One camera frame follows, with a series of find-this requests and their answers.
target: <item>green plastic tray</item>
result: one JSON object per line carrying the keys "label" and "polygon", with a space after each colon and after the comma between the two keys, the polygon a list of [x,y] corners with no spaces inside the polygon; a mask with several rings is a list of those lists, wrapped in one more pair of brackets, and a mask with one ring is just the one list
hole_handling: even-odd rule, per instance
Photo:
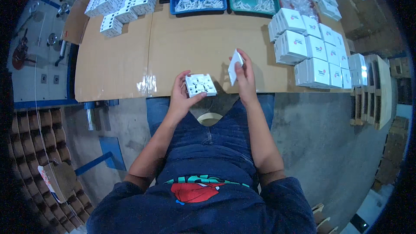
{"label": "green plastic tray", "polygon": [[[242,1],[243,3],[249,4],[251,6],[257,5],[257,0],[239,0],[239,1]],[[234,8],[234,3],[233,3],[232,0],[228,0],[228,2],[229,2],[230,9],[232,11],[234,11],[235,13],[241,13],[241,14],[243,14],[243,13],[254,13],[254,14],[273,16],[280,10],[279,0],[273,0],[273,2],[275,3],[275,10],[276,10],[275,13],[264,12],[264,11],[256,11],[256,10],[236,9],[236,8]]]}

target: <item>hand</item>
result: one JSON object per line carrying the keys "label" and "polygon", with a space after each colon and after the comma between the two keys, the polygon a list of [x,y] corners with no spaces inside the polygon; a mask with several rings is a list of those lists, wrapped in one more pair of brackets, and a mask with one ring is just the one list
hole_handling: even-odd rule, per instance
{"label": "hand", "polygon": [[171,103],[166,115],[173,123],[178,124],[188,113],[189,108],[207,96],[206,92],[202,92],[196,96],[189,97],[187,94],[185,76],[190,70],[185,70],[176,76],[174,87],[171,94]]}
{"label": "hand", "polygon": [[242,67],[239,62],[236,62],[236,74],[238,86],[240,87],[240,99],[242,104],[247,108],[253,103],[258,102],[253,66],[250,57],[248,57],[243,50],[237,48],[237,52],[244,60],[244,65]]}

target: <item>left hand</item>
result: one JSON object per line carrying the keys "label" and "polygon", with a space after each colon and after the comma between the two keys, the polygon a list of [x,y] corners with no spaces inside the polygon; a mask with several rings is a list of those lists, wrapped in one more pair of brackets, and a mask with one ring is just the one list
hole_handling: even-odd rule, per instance
{"label": "left hand", "polygon": [[171,103],[166,117],[172,119],[175,124],[178,124],[186,116],[191,106],[207,96],[206,92],[202,92],[196,96],[188,97],[185,76],[189,73],[190,70],[185,70],[176,76],[172,89]]}

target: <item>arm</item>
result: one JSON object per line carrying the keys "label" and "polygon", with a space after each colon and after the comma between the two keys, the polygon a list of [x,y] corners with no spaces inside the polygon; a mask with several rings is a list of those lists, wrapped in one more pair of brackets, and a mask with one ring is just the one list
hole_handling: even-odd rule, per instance
{"label": "arm", "polygon": [[260,176],[260,183],[264,187],[274,180],[286,177],[283,159],[270,134],[266,118],[257,99],[251,59],[241,49],[237,49],[237,51],[245,61],[243,67],[236,63],[236,74],[240,87],[240,98],[247,110],[251,154]]}
{"label": "arm", "polygon": [[166,117],[149,143],[134,160],[128,170],[128,175],[124,179],[139,186],[143,192],[149,187],[156,176],[157,169],[163,164],[166,151],[171,143],[177,125],[186,116],[189,108],[207,95],[206,92],[203,92],[192,98],[188,98],[185,76],[189,73],[190,71],[187,70],[176,77]]}

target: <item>cardboard sheet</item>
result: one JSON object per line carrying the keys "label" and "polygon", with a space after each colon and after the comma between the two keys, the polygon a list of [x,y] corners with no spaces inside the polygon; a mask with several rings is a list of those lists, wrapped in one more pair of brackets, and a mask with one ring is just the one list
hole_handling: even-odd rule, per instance
{"label": "cardboard sheet", "polygon": [[78,52],[78,102],[147,96],[147,64],[152,15],[123,26],[122,35],[100,33],[103,17],[91,18]]}

